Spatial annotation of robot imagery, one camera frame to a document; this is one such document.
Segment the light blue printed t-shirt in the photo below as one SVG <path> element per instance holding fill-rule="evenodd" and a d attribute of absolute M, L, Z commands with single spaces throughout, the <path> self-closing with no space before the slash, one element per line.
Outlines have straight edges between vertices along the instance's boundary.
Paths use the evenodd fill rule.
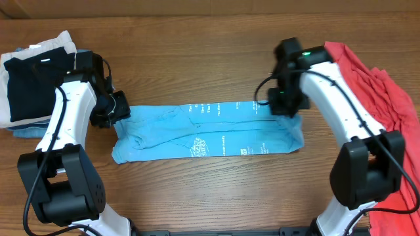
<path fill-rule="evenodd" d="M 301 149 L 301 118 L 275 116 L 256 102 L 133 106 L 118 121 L 117 164 L 160 159 L 283 154 Z"/>

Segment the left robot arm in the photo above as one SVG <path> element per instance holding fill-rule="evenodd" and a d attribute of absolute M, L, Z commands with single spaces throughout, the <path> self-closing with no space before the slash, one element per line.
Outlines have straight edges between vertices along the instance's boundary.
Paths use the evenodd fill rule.
<path fill-rule="evenodd" d="M 33 235 L 28 214 L 60 226 L 55 235 L 79 229 L 86 235 L 135 236 L 134 223 L 106 202 L 104 184 L 85 151 L 89 125 L 110 128 L 130 116 L 124 92 L 112 84 L 109 63 L 91 51 L 78 52 L 75 69 L 51 79 L 55 104 L 47 131 L 32 153 L 22 154 L 18 172 L 28 193 L 22 223 Z"/>

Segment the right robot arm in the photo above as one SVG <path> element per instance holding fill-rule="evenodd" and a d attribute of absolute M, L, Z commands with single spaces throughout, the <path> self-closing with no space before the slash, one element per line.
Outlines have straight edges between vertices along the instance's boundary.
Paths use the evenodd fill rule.
<path fill-rule="evenodd" d="M 309 226 L 283 227 L 280 235 L 368 235 L 353 227 L 363 210 L 400 189 L 403 136 L 386 131 L 366 111 L 325 47 L 303 49 L 293 37 L 281 41 L 274 54 L 278 86 L 268 91 L 271 113 L 294 117 L 314 102 L 340 146 L 329 175 L 333 198 L 327 208 Z"/>

